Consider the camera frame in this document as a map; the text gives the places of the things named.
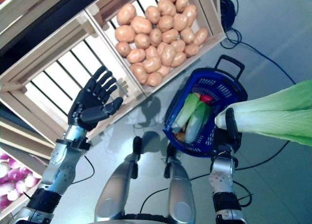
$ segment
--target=green leafy vegetable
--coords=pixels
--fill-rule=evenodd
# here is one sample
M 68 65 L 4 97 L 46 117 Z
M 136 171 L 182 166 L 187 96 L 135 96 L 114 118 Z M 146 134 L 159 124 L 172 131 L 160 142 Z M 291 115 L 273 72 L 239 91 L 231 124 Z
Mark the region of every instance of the green leafy vegetable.
M 196 136 L 198 135 L 198 132 L 202 126 L 205 113 L 207 112 L 207 107 L 208 106 L 204 102 L 202 101 L 198 102 L 197 107 L 193 112 L 193 114 L 191 115 L 191 118 L 185 131 L 186 143 L 192 143 L 196 139 Z
M 233 108 L 237 129 L 312 146 L 312 80 L 303 81 L 259 99 L 238 102 Z M 225 111 L 215 124 L 226 129 Z
M 189 120 L 192 113 L 196 109 L 197 103 L 199 102 L 199 97 L 195 93 L 189 94 L 184 102 L 184 105 L 175 118 L 174 123 L 172 124 L 172 132 L 178 133 L 184 124 Z

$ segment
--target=purple onion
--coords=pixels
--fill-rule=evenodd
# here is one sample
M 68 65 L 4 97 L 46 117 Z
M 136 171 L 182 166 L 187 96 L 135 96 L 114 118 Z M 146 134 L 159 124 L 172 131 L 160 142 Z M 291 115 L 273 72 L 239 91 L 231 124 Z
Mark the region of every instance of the purple onion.
M 5 177 L 10 171 L 9 164 L 7 162 L 0 162 L 0 178 Z
M 18 199 L 18 197 L 20 197 L 20 195 L 21 195 L 21 194 L 18 193 L 18 191 L 16 191 L 16 190 L 14 189 L 14 190 L 8 192 L 7 197 L 8 197 L 8 200 L 10 200 L 10 201 L 15 201 L 15 200 Z
M 20 168 L 20 163 L 18 163 L 17 161 L 15 161 L 13 158 L 9 158 L 9 166 L 12 169 L 17 169 Z
M 12 201 L 8 200 L 7 195 L 1 196 L 0 197 L 0 209 L 1 211 L 7 208 Z
M 1 160 L 8 160 L 10 158 L 10 156 L 8 154 L 6 154 L 3 151 L 0 151 L 0 159 Z
M 19 171 L 23 174 L 30 174 L 31 173 L 31 171 L 25 166 L 21 166 L 19 169 L 20 169 Z
M 9 191 L 12 191 L 15 188 L 13 182 L 6 182 L 0 185 L 0 196 L 8 194 Z
M 30 188 L 26 187 L 25 180 L 19 180 L 15 184 L 15 189 L 18 193 L 23 194 L 23 192 L 27 192 Z
M 0 178 L 0 184 L 4 184 L 4 183 L 9 182 L 9 181 L 10 181 L 10 179 L 7 175 L 4 176 L 3 178 Z
M 25 177 L 25 175 L 23 173 L 20 173 L 19 169 L 12 169 L 10 170 L 10 172 L 8 173 L 8 177 L 10 180 L 12 181 L 18 181 L 21 180 Z
M 32 174 L 28 174 L 25 179 L 25 185 L 27 187 L 33 187 L 38 183 L 39 179 L 35 178 Z

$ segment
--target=gray tile floor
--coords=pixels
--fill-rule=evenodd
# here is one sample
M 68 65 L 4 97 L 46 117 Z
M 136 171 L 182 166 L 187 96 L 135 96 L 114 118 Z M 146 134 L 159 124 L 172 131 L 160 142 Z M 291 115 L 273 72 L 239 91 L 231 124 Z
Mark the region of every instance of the gray tile floor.
M 312 0 L 239 0 L 239 13 L 234 28 L 242 33 L 244 42 L 278 62 L 299 82 L 312 79 L 311 19 Z M 149 143 L 145 148 L 147 152 L 139 161 L 138 179 L 131 182 L 126 212 L 139 212 L 143 200 L 150 193 L 168 186 L 169 181 L 162 176 L 167 145 L 162 132 L 164 114 L 183 79 L 196 68 L 214 66 L 221 54 L 230 55 L 245 64 L 241 83 L 249 99 L 291 85 L 273 64 L 247 47 L 239 45 L 233 50 L 225 50 L 216 46 L 186 72 L 94 140 L 94 147 L 87 155 L 95 166 L 95 176 L 68 189 L 55 211 L 53 224 L 84 224 L 93 221 L 94 208 L 102 188 L 117 165 L 131 152 L 135 135 L 142 137 L 145 134 Z M 223 68 L 234 71 L 227 64 Z M 242 140 L 236 154 L 241 166 L 267 159 L 284 144 L 282 140 L 254 134 L 244 134 Z M 190 177 L 209 170 L 210 159 L 186 154 L 180 155 L 180 159 Z M 77 179 L 90 173 L 90 166 L 81 159 L 77 166 Z M 312 224 L 311 147 L 290 143 L 272 161 L 257 168 L 237 171 L 234 178 L 254 194 L 252 205 L 243 209 L 249 223 Z M 208 178 L 194 180 L 192 184 L 197 223 L 215 223 Z M 235 189 L 238 196 L 245 195 L 241 188 Z M 153 196 L 143 211 L 166 215 L 167 195 L 167 191 L 164 191 Z

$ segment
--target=robotic hand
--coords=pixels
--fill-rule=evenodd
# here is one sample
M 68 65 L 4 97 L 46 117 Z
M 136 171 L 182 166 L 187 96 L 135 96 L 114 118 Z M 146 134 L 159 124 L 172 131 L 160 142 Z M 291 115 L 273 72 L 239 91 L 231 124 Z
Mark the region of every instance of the robotic hand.
M 117 89 L 115 82 L 112 72 L 102 66 L 79 92 L 68 113 L 68 130 L 62 139 L 56 140 L 50 163 L 37 190 L 11 224 L 51 222 L 61 196 L 75 178 L 78 160 L 90 148 L 87 132 L 95 128 L 100 120 L 113 115 L 122 104 L 121 97 L 106 104 L 110 94 Z

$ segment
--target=black basket handle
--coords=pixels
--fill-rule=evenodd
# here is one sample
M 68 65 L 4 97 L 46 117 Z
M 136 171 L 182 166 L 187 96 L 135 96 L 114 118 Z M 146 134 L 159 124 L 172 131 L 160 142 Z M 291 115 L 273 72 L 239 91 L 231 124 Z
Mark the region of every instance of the black basket handle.
M 214 67 L 214 70 L 218 70 L 218 65 L 220 63 L 220 61 L 224 59 L 224 60 L 227 60 L 233 64 L 235 64 L 236 66 L 239 67 L 240 71 L 239 73 L 237 74 L 237 76 L 235 77 L 236 80 L 238 80 L 240 78 L 240 75 L 243 73 L 244 69 L 245 69 L 245 65 L 242 64 L 240 61 L 236 60 L 235 58 L 232 58 L 230 56 L 227 56 L 227 55 L 221 55 L 218 62 L 216 63 L 215 67 Z

